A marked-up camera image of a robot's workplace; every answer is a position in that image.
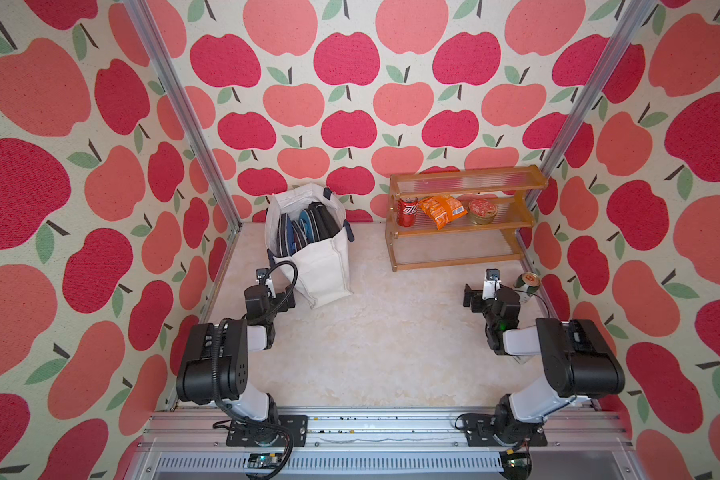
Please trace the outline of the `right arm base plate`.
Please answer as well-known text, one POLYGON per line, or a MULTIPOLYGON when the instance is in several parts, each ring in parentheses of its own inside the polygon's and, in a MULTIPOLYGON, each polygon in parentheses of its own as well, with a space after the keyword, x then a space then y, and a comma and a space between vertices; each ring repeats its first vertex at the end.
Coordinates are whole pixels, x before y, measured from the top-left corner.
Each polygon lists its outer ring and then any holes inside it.
POLYGON ((512 417, 464 413, 457 417, 454 426, 465 435, 469 447, 515 448, 524 445, 548 445, 542 424, 524 423, 512 417))

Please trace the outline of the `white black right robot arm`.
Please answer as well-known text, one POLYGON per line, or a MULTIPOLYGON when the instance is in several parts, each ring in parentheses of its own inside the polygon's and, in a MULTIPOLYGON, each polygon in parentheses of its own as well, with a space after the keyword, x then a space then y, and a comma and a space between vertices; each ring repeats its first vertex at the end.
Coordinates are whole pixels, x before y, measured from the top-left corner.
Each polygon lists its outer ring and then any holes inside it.
POLYGON ((625 375, 591 320, 538 318, 519 326, 520 297, 507 287, 464 287, 463 306, 486 321, 488 346, 499 356, 541 358, 543 375, 501 397, 492 414, 464 413, 454 422, 475 446, 544 446, 548 417, 570 405, 616 395, 625 375))

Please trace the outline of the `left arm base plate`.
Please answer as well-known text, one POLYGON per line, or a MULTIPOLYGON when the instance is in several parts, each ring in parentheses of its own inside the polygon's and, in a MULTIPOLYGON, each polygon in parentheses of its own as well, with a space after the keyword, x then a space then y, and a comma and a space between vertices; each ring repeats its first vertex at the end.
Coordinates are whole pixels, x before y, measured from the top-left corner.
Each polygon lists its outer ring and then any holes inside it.
POLYGON ((304 447, 309 417, 306 415, 280 415, 279 424, 272 426, 241 425, 235 423, 227 434, 228 447, 280 448, 304 447))

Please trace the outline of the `white canvas tote bag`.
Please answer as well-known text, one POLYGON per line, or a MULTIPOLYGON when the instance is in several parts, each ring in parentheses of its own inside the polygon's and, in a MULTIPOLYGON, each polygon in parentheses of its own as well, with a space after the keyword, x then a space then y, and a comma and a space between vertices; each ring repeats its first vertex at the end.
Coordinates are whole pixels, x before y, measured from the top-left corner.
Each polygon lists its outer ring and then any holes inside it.
POLYGON ((295 283, 295 290, 305 297, 311 308, 318 308, 348 297, 350 289, 349 245, 354 234, 339 196, 327 187, 307 184, 276 194, 266 213, 265 245, 272 265, 291 261, 284 275, 295 283), (299 214, 312 202, 327 206, 340 227, 333 238, 309 244, 300 228, 299 214), (279 216, 285 213, 299 225, 303 248, 292 256, 280 257, 277 251, 279 216))

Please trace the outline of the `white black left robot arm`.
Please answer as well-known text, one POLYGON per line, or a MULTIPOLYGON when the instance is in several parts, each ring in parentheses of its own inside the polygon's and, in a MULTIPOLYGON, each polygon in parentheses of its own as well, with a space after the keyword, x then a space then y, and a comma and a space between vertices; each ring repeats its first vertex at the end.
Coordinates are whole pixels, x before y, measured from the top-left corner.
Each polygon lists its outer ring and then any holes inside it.
POLYGON ((212 404, 227 418, 214 425, 231 436, 240 434, 258 446, 294 441, 277 413, 271 395, 250 383, 249 354, 273 347, 275 319, 295 306, 298 267, 290 260, 257 271, 257 282, 245 289, 246 312, 239 319, 193 326, 176 380, 178 399, 200 406, 212 404))

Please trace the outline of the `black mesh paddle case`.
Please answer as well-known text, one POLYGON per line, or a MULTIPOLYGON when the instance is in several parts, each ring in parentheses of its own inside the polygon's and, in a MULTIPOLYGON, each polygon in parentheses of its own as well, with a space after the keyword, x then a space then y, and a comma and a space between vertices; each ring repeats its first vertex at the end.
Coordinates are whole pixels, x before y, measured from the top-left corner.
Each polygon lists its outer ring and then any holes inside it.
POLYGON ((314 220, 314 232, 317 241, 333 238, 339 233, 340 227, 326 205, 320 202, 312 202, 308 207, 308 212, 314 220))

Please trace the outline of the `blue paddle case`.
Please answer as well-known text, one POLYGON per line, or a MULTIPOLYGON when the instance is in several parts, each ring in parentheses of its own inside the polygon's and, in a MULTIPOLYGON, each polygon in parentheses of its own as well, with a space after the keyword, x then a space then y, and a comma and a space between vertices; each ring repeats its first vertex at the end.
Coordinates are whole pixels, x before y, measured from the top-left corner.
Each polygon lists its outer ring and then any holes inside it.
POLYGON ((299 224, 301 230, 304 232, 305 239, 309 244, 316 243, 321 240, 314 213, 309 208, 300 212, 299 224))
POLYGON ((299 225, 282 213, 277 226, 277 251, 280 257, 292 256, 303 248, 299 225))

